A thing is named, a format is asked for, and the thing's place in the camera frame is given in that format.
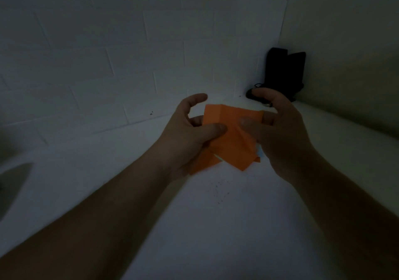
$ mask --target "black bag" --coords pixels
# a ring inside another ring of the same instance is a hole
[[[303,70],[305,67],[305,52],[288,55],[287,49],[270,49],[266,55],[265,82],[258,83],[255,88],[266,87],[284,94],[290,101],[295,101],[294,95],[303,88]],[[247,91],[246,97],[264,104],[270,102]]]

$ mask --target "person's right hand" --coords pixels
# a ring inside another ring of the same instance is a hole
[[[294,183],[303,167],[320,157],[310,142],[302,116],[278,91],[256,88],[252,94],[271,101],[277,113],[264,111],[262,124],[242,118],[240,126],[262,145],[276,173]]]

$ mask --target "folded orange paper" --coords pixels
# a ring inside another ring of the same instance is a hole
[[[190,174],[219,163],[220,160],[215,155],[241,171],[244,171],[254,161],[260,162],[256,150],[256,140],[238,125],[239,119],[243,116],[262,122],[263,111],[246,110],[226,105],[205,106],[202,124],[222,123],[227,126],[227,132],[205,146],[192,164],[189,170]]]

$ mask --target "person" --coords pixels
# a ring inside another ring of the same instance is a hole
[[[257,88],[277,113],[262,123],[240,120],[257,139],[276,173],[293,185],[330,241],[349,279],[399,279],[399,219],[312,146],[301,114],[281,93]],[[207,99],[184,99],[160,138],[79,205],[0,259],[0,279],[112,279],[117,277],[131,238],[167,185],[185,169],[203,144],[226,131],[188,118]]]

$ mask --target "person's right arm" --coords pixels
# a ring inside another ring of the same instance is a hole
[[[241,120],[276,173],[290,182],[321,227],[349,279],[399,279],[399,218],[331,166],[312,146],[301,114],[281,93],[263,123]]]

